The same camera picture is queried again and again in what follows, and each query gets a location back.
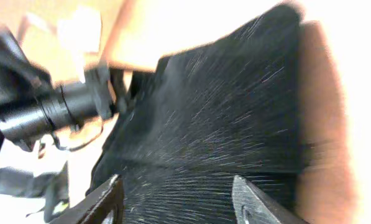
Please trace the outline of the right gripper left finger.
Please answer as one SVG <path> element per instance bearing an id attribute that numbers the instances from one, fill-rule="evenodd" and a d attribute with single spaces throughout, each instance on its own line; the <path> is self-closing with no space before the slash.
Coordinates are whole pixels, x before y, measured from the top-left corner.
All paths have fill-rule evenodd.
<path id="1" fill-rule="evenodd" d="M 124 216 L 124 189 L 122 177 L 113 175 L 92 191 L 79 204 L 51 224 L 122 224 Z"/>

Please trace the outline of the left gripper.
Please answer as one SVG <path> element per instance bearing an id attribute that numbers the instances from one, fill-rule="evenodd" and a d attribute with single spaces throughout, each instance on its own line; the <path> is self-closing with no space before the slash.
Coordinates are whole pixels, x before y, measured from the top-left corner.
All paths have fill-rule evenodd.
<path id="1" fill-rule="evenodd" d="M 85 71 L 85 84 L 91 92 L 96 111 L 103 120 L 110 119 L 116 113 L 125 114 L 146 95 L 152 86 L 154 74 L 133 71 L 131 82 L 126 86 L 125 70 L 100 64 Z"/>

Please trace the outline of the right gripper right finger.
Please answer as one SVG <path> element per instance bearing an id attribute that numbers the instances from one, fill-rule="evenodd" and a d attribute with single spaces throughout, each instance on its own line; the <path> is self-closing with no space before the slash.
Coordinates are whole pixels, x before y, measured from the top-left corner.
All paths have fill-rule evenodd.
<path id="1" fill-rule="evenodd" d="M 239 175 L 233 179 L 232 204 L 237 224 L 308 224 Z"/>

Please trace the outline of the black knit sweater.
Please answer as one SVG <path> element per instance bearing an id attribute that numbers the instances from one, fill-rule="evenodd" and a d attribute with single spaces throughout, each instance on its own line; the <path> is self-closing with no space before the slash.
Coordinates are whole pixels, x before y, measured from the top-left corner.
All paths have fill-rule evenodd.
<path id="1" fill-rule="evenodd" d="M 124 223 L 234 223 L 235 175 L 287 209 L 303 168 L 300 14 L 281 4 L 212 44 L 162 58 L 132 82 L 90 189 L 124 184 Z"/>

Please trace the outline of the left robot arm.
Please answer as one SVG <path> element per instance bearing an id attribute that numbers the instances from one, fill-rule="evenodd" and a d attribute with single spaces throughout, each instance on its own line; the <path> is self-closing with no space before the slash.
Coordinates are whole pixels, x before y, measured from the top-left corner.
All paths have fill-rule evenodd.
<path id="1" fill-rule="evenodd" d="M 77 131 L 89 119 L 125 113 L 148 77 L 136 71 L 126 85 L 123 70 L 100 63 L 85 72 L 85 82 L 53 87 L 50 74 L 28 61 L 12 32 L 0 29 L 0 151 L 5 139 L 30 152 L 44 134 Z"/>

